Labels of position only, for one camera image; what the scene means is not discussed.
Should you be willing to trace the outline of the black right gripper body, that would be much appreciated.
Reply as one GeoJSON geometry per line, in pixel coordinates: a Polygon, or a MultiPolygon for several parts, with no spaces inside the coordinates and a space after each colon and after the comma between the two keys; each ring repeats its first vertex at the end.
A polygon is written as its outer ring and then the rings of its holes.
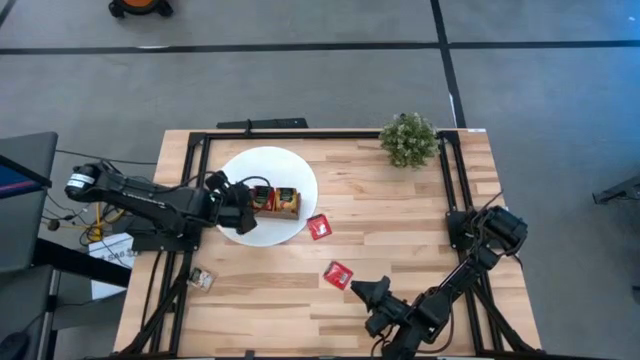
{"type": "Polygon", "coordinates": [[[371,315],[365,322],[365,329],[371,337],[380,336],[380,343],[386,345],[390,343],[389,336],[391,331],[383,335],[383,330],[398,326],[399,332],[393,342],[401,345],[417,345],[418,329],[412,321],[415,308],[416,301],[400,300],[392,293],[386,293],[378,307],[367,308],[371,315]]]}

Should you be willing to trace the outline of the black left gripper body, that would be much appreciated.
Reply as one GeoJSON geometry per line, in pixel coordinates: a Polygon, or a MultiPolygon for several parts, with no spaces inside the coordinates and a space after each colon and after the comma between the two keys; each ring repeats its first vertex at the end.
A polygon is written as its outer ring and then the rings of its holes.
{"type": "Polygon", "coordinates": [[[252,195],[249,187],[242,182],[231,183],[226,174],[219,170],[212,172],[205,180],[212,202],[209,221],[216,226],[234,229],[244,235],[257,226],[251,206],[252,195]]]}

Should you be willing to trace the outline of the wooden tea box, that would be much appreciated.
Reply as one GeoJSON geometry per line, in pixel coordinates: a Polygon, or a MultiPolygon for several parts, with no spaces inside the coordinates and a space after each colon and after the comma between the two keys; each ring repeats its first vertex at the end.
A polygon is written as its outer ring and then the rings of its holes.
{"type": "Polygon", "coordinates": [[[260,216],[260,217],[275,218],[275,219],[298,220],[299,217],[300,217],[300,208],[301,208],[301,194],[299,193],[299,205],[298,205],[298,212],[297,213],[278,212],[278,211],[275,210],[275,203],[274,203],[274,209],[272,211],[256,211],[253,208],[252,208],[252,210],[253,210],[255,215],[260,216]]]}

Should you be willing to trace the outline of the red tea bag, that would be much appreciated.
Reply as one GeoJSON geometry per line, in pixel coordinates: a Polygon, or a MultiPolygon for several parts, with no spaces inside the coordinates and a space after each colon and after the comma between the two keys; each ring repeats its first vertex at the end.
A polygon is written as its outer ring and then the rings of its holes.
{"type": "Polygon", "coordinates": [[[308,218],[307,227],[313,240],[319,240],[332,234],[331,226],[324,214],[318,214],[308,218]]]}
{"type": "Polygon", "coordinates": [[[255,186],[258,190],[256,197],[252,197],[252,200],[257,200],[262,203],[262,208],[256,211],[272,211],[275,203],[275,190],[270,186],[255,186]]]}
{"type": "Polygon", "coordinates": [[[352,277],[353,271],[337,261],[331,261],[323,273],[323,279],[340,290],[347,287],[352,277]]]}

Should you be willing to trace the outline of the white round plate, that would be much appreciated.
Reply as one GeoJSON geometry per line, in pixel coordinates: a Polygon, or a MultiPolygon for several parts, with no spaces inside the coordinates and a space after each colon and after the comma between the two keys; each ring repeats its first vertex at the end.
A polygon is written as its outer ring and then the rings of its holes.
{"type": "Polygon", "coordinates": [[[319,185],[311,166],[296,153],[280,147],[263,146],[245,150],[229,160],[221,170],[235,183],[249,176],[266,178],[274,187],[295,188],[301,195],[297,220],[256,215],[257,226],[244,235],[234,229],[218,229],[235,243],[269,247],[284,243],[298,235],[305,227],[318,203],[319,185]]]}

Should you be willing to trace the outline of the orange tea bag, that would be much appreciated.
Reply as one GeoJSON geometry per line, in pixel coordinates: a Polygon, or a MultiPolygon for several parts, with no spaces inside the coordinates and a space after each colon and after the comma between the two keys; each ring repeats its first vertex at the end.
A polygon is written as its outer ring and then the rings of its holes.
{"type": "Polygon", "coordinates": [[[275,210],[278,212],[297,213],[299,193],[296,188],[279,187],[275,192],[275,210]]]}

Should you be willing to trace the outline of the beige and green tea bag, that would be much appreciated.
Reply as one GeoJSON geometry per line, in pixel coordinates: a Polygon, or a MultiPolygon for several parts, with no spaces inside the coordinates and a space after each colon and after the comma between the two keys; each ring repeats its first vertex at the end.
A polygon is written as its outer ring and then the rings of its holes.
{"type": "Polygon", "coordinates": [[[216,278],[217,274],[215,272],[210,272],[200,267],[194,267],[187,277],[187,283],[193,288],[208,293],[216,278]]]}

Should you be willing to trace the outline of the black bar device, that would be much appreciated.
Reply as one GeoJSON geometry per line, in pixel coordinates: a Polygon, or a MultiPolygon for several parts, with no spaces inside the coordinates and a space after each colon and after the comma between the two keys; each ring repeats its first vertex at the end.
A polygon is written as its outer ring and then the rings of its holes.
{"type": "Polygon", "coordinates": [[[242,129],[249,131],[252,129],[292,129],[292,128],[308,128],[305,118],[274,118],[244,121],[219,122],[217,129],[242,129]]]}

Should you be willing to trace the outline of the white printed box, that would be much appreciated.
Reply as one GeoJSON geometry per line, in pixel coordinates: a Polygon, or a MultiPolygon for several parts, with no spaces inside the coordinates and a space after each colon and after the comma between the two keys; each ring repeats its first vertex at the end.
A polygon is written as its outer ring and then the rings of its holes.
{"type": "MultiPolygon", "coordinates": [[[[94,258],[105,260],[117,266],[132,269],[136,253],[132,250],[133,237],[128,233],[110,235],[102,241],[89,245],[88,254],[94,258]]],[[[104,282],[91,281],[91,295],[93,300],[110,297],[126,290],[125,287],[111,285],[104,282]]]]}

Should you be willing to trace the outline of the green potted plant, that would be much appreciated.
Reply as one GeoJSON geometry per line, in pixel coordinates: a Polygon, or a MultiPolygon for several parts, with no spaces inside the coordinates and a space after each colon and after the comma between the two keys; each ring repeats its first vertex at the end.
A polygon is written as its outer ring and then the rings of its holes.
{"type": "Polygon", "coordinates": [[[418,169],[439,154],[436,128],[421,114],[395,114],[379,135],[380,147],[396,168],[418,169]]]}

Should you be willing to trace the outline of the black beam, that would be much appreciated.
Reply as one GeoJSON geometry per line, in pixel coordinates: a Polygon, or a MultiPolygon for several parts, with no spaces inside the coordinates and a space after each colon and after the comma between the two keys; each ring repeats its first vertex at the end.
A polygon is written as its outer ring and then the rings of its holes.
{"type": "Polygon", "coordinates": [[[131,276],[130,269],[45,239],[36,241],[32,263],[120,287],[127,287],[131,276]]]}

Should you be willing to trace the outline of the orange and black round base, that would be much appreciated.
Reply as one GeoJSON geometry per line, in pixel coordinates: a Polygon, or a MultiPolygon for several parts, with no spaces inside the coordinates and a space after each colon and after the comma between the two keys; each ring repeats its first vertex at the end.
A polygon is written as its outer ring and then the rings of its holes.
{"type": "Polygon", "coordinates": [[[108,10],[115,18],[124,18],[125,14],[144,16],[151,13],[171,17],[174,13],[168,0],[111,0],[108,10]]]}

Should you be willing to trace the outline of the blue screen monitor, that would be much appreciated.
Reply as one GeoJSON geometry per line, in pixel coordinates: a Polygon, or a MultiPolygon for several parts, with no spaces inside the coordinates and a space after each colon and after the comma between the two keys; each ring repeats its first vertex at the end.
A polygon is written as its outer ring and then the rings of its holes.
{"type": "Polygon", "coordinates": [[[0,155],[0,199],[47,190],[52,186],[51,160],[24,165],[0,155]]]}

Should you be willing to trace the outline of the grey desk surface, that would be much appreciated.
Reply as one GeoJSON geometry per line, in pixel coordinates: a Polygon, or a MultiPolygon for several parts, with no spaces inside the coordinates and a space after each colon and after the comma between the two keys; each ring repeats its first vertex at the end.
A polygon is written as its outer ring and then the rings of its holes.
{"type": "Polygon", "coordinates": [[[54,359],[59,278],[50,265],[0,273],[0,341],[14,332],[27,334],[23,360],[54,359]]]}

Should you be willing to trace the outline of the black round object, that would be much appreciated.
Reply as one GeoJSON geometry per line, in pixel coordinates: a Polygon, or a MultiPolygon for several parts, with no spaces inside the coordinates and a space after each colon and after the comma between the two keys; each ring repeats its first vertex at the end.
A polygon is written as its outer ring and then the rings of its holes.
{"type": "Polygon", "coordinates": [[[29,336],[14,332],[0,341],[0,360],[23,360],[29,346],[29,336]]]}

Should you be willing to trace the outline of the grey equipment block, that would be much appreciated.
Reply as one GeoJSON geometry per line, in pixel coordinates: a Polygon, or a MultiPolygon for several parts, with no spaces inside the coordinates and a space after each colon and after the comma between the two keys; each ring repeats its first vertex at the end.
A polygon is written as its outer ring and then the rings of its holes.
{"type": "Polygon", "coordinates": [[[636,175],[598,193],[593,193],[595,204],[607,204],[612,200],[640,201],[640,175],[636,175]]]}

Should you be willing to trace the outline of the black aluminium table frame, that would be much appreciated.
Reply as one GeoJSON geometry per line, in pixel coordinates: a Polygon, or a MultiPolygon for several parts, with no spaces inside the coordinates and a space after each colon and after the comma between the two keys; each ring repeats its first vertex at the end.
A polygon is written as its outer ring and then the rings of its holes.
{"type": "Polygon", "coordinates": [[[394,294],[408,300],[440,283],[458,262],[446,231],[450,205],[480,206],[501,188],[487,134],[464,129],[459,140],[448,164],[464,168],[465,180],[444,176],[438,160],[419,170],[392,167],[377,136],[364,129],[166,132],[157,182],[174,185],[245,150],[281,147],[311,166],[316,210],[332,228],[319,240],[302,231],[265,248],[206,230],[193,262],[217,278],[208,293],[188,290],[178,355],[368,356],[373,341],[364,305],[327,283],[323,272],[339,261],[356,279],[388,276],[394,294]]]}

